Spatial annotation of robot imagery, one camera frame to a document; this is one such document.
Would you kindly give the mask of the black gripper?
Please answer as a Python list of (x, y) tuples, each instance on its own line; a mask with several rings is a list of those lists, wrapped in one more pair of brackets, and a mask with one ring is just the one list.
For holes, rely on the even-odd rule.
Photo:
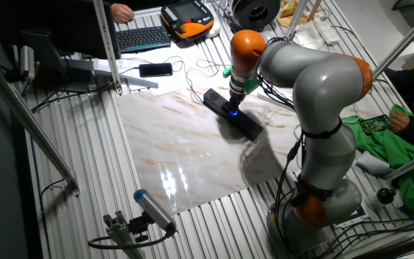
[(244, 100), (244, 94), (237, 94), (235, 92), (231, 92), (229, 102), (224, 104), (225, 111), (226, 112), (237, 112), (239, 110), (239, 105), (243, 100)]

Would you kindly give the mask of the bare human hand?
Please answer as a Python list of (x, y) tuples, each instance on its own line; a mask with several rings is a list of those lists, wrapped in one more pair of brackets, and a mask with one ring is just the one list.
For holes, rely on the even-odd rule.
[(114, 21), (116, 23), (127, 23), (134, 18), (134, 12), (131, 8), (129, 8), (125, 4), (112, 4), (111, 5), (111, 13)]
[(398, 134), (410, 124), (410, 117), (402, 112), (390, 112), (390, 130)]

